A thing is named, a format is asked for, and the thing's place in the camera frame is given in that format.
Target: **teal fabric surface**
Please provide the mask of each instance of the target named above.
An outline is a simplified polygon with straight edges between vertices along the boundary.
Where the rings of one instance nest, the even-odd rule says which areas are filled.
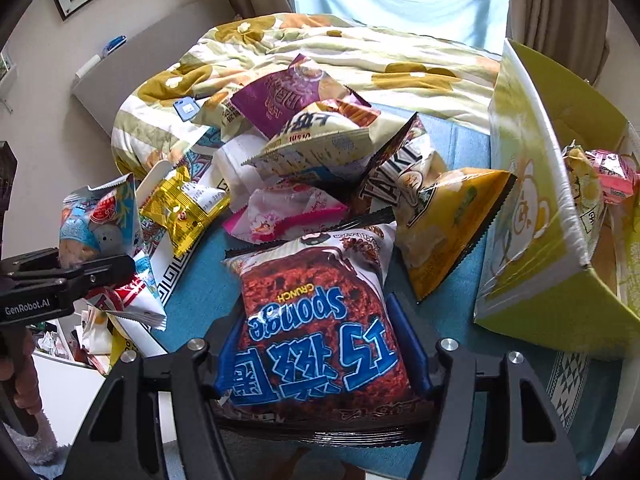
[[[375,105],[382,110],[409,117],[410,112]],[[490,165],[490,138],[449,121],[421,115],[431,140],[450,169]],[[588,474],[600,455],[616,403],[622,362],[600,362],[579,354],[564,354],[502,336],[473,324],[486,237],[433,294],[417,305],[417,313],[443,337],[452,337],[472,351],[503,355],[518,350],[529,360],[552,398],[580,463]],[[239,295],[238,280],[226,271],[221,260],[226,248],[242,246],[229,237],[218,222],[209,228],[177,283],[166,305],[165,332],[153,331],[168,351],[174,351],[192,337],[202,336],[210,323],[227,314]],[[401,291],[414,298],[398,251],[394,252],[385,284],[385,294]],[[478,409],[484,405],[476,399]],[[474,420],[467,464],[463,477],[475,478],[472,466],[480,449],[479,428]],[[383,449],[332,449],[340,459],[362,468],[405,478],[418,444]]]

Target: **wall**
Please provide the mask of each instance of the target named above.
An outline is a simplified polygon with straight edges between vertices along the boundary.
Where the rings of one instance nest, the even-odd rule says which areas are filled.
[[[640,45],[611,3],[607,41],[610,53],[596,88],[640,131]]]
[[[53,0],[34,0],[8,49],[18,66],[0,140],[18,159],[2,256],[57,246],[62,199],[118,175],[110,140],[70,95],[74,73],[115,36],[133,36],[194,0],[93,0],[62,21]]]

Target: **gray headboard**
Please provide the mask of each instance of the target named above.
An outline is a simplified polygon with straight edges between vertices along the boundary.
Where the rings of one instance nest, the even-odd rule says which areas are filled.
[[[183,6],[127,38],[126,44],[89,70],[72,93],[111,135],[120,105],[138,86],[177,62],[210,28],[232,22],[235,15],[228,0]]]

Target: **metal bolt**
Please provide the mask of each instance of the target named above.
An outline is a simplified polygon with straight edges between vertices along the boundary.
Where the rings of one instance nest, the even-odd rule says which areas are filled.
[[[524,355],[522,355],[520,352],[509,352],[507,354],[507,359],[509,359],[509,361],[511,361],[513,364],[519,365],[524,361]]]
[[[198,350],[202,350],[205,347],[206,343],[204,339],[195,338],[187,343],[187,348],[193,352],[197,352]]]
[[[454,350],[457,350],[460,345],[455,339],[447,337],[440,342],[440,346],[442,346],[447,352],[453,352]]]
[[[138,357],[138,354],[136,354],[135,350],[127,350],[126,352],[122,353],[122,355],[120,356],[120,360],[123,363],[132,363],[136,360],[136,357]]]

